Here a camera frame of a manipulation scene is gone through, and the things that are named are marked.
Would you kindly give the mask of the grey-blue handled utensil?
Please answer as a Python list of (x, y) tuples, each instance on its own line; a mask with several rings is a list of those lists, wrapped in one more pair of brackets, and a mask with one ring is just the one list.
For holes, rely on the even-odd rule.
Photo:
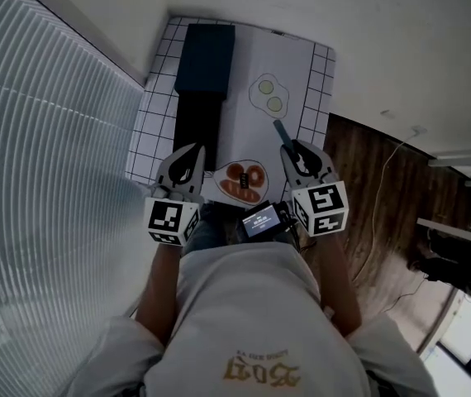
[(288, 132), (286, 131), (283, 123), (281, 122), (280, 119), (275, 119), (273, 122), (273, 125), (279, 134), (283, 144), (286, 146), (287, 149), (289, 149), (291, 152), (294, 152), (294, 146), (293, 146), (293, 141), (291, 137), (288, 135)]

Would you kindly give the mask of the person's white shirt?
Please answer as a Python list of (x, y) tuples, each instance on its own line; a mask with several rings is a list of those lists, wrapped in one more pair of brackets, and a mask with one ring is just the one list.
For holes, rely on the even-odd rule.
[(169, 343), (113, 318), (68, 397), (436, 397), (387, 315), (339, 333), (288, 244), (195, 251), (179, 273)]

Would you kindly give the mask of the black chair base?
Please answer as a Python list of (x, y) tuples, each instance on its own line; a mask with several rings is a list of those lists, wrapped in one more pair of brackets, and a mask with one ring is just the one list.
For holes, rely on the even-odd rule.
[(416, 244), (407, 268), (421, 271), (429, 281), (452, 285), (471, 297), (471, 242), (444, 236), (436, 230)]

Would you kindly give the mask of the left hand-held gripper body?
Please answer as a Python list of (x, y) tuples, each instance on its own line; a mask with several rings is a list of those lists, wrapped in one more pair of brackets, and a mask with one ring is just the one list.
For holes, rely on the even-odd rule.
[(200, 221), (200, 209), (203, 204), (201, 187), (190, 187), (186, 184), (172, 185), (169, 181), (161, 183), (157, 179), (155, 184), (181, 193), (184, 202), (169, 199), (145, 198), (144, 226), (155, 242), (172, 246), (186, 246), (194, 229)]

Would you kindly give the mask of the person's right forearm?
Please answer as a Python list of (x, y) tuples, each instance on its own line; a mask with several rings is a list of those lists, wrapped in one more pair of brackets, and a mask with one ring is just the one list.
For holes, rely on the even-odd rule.
[(337, 234), (317, 240), (320, 256), (321, 307), (331, 309), (331, 321), (343, 337), (362, 324), (359, 301), (348, 271), (348, 263)]

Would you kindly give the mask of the dark blue box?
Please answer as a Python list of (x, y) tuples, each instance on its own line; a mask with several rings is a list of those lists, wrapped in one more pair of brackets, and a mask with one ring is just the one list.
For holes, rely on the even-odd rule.
[(190, 25), (183, 43), (174, 91), (178, 95), (174, 149), (198, 143), (206, 148), (205, 169), (216, 169), (222, 104), (228, 94), (236, 29)]

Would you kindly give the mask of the dark-framed glass door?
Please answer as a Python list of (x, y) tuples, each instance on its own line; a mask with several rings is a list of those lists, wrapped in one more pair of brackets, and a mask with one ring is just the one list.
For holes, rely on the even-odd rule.
[(420, 347), (420, 358), (439, 397), (471, 397), (471, 298), (450, 299), (433, 332)]

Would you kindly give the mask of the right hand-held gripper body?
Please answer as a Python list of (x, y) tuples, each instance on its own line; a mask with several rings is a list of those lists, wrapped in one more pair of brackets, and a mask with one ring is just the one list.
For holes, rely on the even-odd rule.
[(293, 211), (310, 237), (318, 237), (345, 229), (349, 203), (345, 183), (334, 170), (316, 175), (291, 170), (288, 174)]

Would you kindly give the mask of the person's blue jeans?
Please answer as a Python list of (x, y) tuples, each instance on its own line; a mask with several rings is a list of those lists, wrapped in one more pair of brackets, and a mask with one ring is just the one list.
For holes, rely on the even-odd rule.
[(227, 245), (224, 218), (220, 203), (204, 203), (200, 211), (201, 219), (194, 229), (182, 256), (194, 251), (202, 251)]

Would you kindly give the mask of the person's left hand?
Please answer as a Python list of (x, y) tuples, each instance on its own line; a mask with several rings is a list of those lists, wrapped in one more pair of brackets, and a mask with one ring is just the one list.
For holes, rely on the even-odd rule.
[(179, 192), (169, 189), (162, 184), (151, 184), (147, 194), (155, 199), (169, 199), (177, 202), (184, 202), (186, 198)]

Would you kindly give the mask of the white food-print placemat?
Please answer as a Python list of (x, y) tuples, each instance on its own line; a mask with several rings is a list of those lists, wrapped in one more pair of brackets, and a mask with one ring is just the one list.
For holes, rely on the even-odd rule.
[(286, 177), (280, 156), (283, 144), (274, 121), (280, 120), (296, 138), (307, 94), (314, 45), (310, 41), (276, 35), (250, 26), (237, 26), (227, 99), (223, 103), (216, 168), (206, 175), (202, 196), (207, 200), (249, 208), (231, 197), (220, 182), (232, 163), (244, 169), (259, 166), (264, 183), (249, 189), (260, 200), (279, 202)]

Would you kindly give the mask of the white black-grid tablecloth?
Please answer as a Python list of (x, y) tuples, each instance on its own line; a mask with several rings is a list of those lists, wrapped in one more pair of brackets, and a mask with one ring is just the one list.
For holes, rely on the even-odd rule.
[[(178, 106), (178, 95), (174, 91), (174, 83), (183, 43), (190, 25), (208, 23), (209, 21), (204, 18), (174, 17), (166, 26), (155, 53), (155, 60), (150, 69), (133, 127), (131, 147), (126, 162), (126, 173), (133, 180), (144, 183), (154, 181), (159, 164), (174, 151), (174, 129)], [(237, 26), (247, 25), (236, 23), (234, 28), (236, 29)], [(280, 36), (302, 39), (282, 32), (258, 29)], [(312, 67), (302, 120), (295, 139), (322, 148), (326, 137), (337, 56), (333, 48), (312, 43), (314, 45)], [(289, 195), (289, 186), (286, 181), (282, 200), (288, 199)]]

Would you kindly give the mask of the person's left forearm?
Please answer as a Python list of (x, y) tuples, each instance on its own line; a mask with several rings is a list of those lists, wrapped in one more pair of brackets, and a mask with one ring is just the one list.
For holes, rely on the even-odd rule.
[(177, 285), (182, 250), (159, 244), (135, 320), (166, 346), (177, 319)]

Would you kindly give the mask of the black screen device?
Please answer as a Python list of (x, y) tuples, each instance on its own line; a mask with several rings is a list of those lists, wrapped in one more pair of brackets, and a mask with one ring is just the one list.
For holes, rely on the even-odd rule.
[(246, 212), (240, 219), (242, 232), (250, 242), (272, 241), (296, 225), (286, 202), (264, 201)]

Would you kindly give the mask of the white window blinds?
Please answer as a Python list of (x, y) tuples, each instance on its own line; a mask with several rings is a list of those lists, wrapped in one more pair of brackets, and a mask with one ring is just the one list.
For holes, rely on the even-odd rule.
[(36, 0), (0, 0), (0, 397), (62, 395), (132, 306), (140, 88)]

